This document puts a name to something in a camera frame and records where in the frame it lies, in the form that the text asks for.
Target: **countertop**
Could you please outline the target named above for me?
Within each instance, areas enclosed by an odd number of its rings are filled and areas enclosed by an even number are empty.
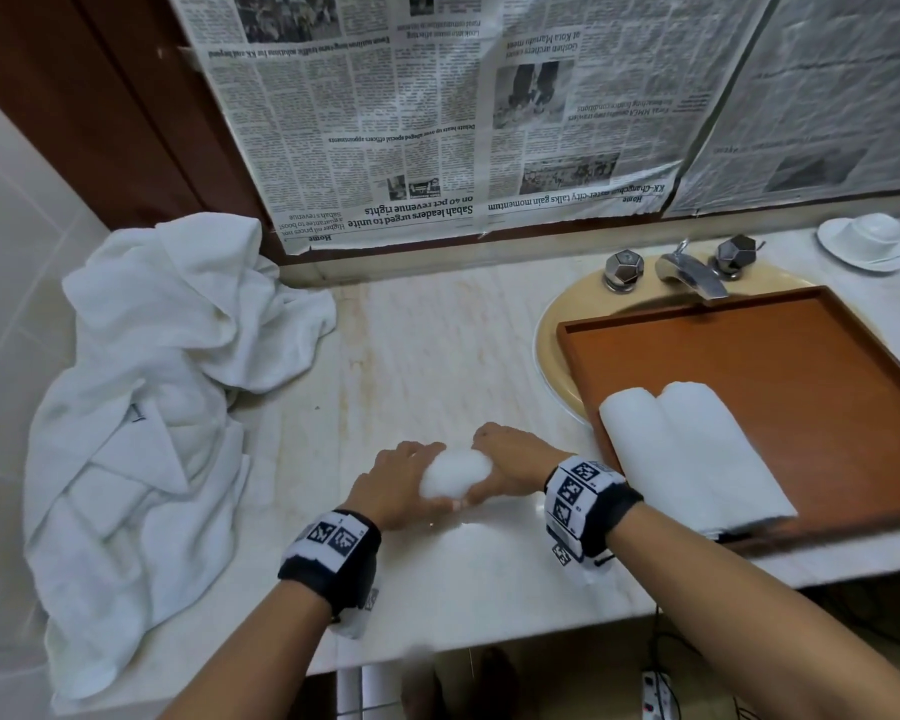
[[[830,286],[900,360],[900,272],[870,275],[835,260],[813,230],[766,237],[760,256]],[[177,694],[274,585],[281,553],[346,496],[376,453],[403,440],[469,446],[484,422],[509,424],[597,457],[588,426],[552,396],[533,341],[552,299],[600,269],[606,253],[490,265],[342,286],[336,331],[312,369],[246,408],[258,426],[231,564],[193,606],[151,631],[131,665],[82,712]],[[637,248],[643,254],[670,247]],[[391,533],[380,597],[360,641],[327,632],[311,672],[384,662],[414,645],[436,651],[648,615],[654,602],[616,565],[598,588],[564,579],[546,550],[539,499],[503,500],[444,523]],[[900,570],[900,530],[758,558],[792,587]]]

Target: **sink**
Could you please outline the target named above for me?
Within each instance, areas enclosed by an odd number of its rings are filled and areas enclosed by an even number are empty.
[[[706,262],[703,253],[693,253]],[[604,272],[597,270],[580,278],[558,295],[540,316],[533,338],[533,357],[543,380],[556,399],[577,420],[587,423],[580,392],[570,376],[564,352],[557,343],[557,326],[564,321],[581,321],[619,313],[635,313],[650,308],[701,303],[702,299],[683,283],[663,282],[654,274],[657,257],[648,257],[645,275],[632,292],[611,292],[604,285]],[[811,283],[786,270],[758,261],[750,265],[739,280],[724,282],[730,297],[760,296],[767,293],[806,288]]]

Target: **brown tray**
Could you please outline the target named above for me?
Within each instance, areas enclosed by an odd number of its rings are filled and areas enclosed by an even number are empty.
[[[900,362],[823,287],[561,323],[603,459],[615,392],[709,385],[799,516],[734,545],[833,538],[900,526]]]

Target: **faucet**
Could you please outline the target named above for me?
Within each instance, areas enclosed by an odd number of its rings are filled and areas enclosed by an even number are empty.
[[[684,252],[689,244],[689,240],[684,240],[673,252],[661,255],[656,261],[656,276],[660,280],[679,280],[705,301],[726,298],[727,288],[717,273]]]

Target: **newspaper page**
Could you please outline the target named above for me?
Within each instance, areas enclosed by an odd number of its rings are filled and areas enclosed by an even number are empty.
[[[900,0],[781,0],[667,216],[900,189]]]
[[[659,211],[770,0],[171,0],[287,253]]]

